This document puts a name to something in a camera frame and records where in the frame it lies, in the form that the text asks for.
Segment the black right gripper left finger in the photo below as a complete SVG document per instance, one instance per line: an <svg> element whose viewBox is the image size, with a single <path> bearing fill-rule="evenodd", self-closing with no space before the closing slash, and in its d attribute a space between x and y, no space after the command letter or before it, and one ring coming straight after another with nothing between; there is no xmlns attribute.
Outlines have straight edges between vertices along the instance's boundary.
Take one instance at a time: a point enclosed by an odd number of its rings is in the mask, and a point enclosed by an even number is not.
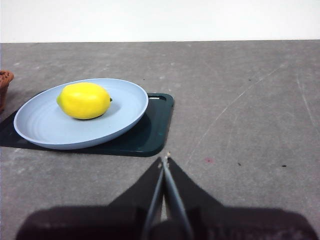
<svg viewBox="0 0 320 240"><path fill-rule="evenodd" d="M163 169L157 158L143 175L106 205L56 206L29 215L18 240L138 240L161 201Z"/></svg>

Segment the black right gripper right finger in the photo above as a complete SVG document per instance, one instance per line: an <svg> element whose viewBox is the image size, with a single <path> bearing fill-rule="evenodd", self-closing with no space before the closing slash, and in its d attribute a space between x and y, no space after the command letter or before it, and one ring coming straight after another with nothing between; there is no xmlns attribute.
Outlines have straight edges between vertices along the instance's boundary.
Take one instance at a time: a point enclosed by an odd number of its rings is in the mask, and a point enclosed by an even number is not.
<svg viewBox="0 0 320 240"><path fill-rule="evenodd" d="M301 214L280 208L226 206L199 187L171 158L164 160L174 200L195 240L316 240Z"/></svg>

